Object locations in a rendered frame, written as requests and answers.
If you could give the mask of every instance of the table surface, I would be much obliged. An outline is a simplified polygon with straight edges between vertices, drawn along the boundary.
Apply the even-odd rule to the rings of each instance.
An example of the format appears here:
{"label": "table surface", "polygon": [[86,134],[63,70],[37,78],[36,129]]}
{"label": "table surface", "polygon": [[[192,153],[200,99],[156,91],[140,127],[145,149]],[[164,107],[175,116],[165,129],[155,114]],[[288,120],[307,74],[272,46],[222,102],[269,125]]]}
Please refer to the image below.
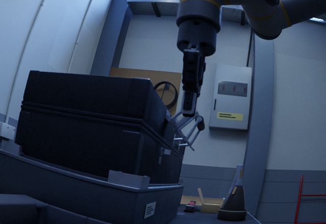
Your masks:
{"label": "table surface", "polygon": [[180,205],[176,217],[170,220],[167,224],[230,224],[236,222],[238,224],[247,223],[260,224],[250,213],[247,213],[246,219],[243,221],[227,221],[219,220],[218,214],[200,212],[200,206],[196,207],[196,210],[191,212],[185,212],[185,205]]}

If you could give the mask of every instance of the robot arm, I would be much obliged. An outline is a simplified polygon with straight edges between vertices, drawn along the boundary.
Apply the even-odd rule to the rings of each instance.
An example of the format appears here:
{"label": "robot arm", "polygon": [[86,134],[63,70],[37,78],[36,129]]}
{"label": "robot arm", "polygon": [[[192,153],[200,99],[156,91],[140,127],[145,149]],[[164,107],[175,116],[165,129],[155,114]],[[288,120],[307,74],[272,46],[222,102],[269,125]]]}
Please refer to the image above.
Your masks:
{"label": "robot arm", "polygon": [[262,39],[278,37],[282,29],[326,13],[326,0],[180,0],[177,46],[183,52],[184,116],[193,116],[205,71],[205,57],[215,53],[221,30],[221,6],[242,5],[249,24]]}

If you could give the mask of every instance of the red metal frame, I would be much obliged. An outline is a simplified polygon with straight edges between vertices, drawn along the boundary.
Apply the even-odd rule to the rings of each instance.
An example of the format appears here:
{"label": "red metal frame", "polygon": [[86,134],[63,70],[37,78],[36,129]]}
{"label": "red metal frame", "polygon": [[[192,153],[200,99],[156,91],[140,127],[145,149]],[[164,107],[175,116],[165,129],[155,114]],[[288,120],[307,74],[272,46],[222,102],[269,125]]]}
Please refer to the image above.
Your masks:
{"label": "red metal frame", "polygon": [[[300,189],[299,189],[299,197],[297,199],[294,224],[296,224],[296,219],[297,219],[297,214],[299,212],[299,205],[300,205],[301,196],[326,196],[326,194],[301,194],[303,180],[304,180],[304,175],[302,175],[302,177],[301,177]],[[300,222],[300,224],[326,224],[326,222]]]}

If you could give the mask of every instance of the black toolbox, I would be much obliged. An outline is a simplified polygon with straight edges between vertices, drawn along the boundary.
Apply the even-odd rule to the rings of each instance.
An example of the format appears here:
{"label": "black toolbox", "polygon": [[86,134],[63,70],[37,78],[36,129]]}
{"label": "black toolbox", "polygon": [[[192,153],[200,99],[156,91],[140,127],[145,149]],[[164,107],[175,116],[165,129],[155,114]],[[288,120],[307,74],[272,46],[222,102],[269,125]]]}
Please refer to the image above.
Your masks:
{"label": "black toolbox", "polygon": [[148,79],[31,71],[15,142],[26,156],[75,171],[178,183],[184,148],[173,145],[166,111]]}

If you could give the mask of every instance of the black ring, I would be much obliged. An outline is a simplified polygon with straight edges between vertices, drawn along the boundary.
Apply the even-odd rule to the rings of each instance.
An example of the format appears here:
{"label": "black ring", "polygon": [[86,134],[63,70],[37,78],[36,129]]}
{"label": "black ring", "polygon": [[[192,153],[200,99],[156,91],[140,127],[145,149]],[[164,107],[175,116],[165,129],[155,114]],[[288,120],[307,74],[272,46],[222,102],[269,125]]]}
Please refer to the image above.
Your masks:
{"label": "black ring", "polygon": [[177,103],[178,101],[178,90],[175,88],[175,86],[171,83],[171,82],[168,82],[168,81],[161,81],[159,82],[158,84],[156,84],[154,86],[154,89],[156,90],[159,86],[161,86],[162,84],[170,84],[173,86],[174,88],[174,91],[175,91],[175,96],[174,96],[174,99],[171,103],[169,103],[168,105],[166,105],[167,109],[171,109],[173,108],[173,106]]}

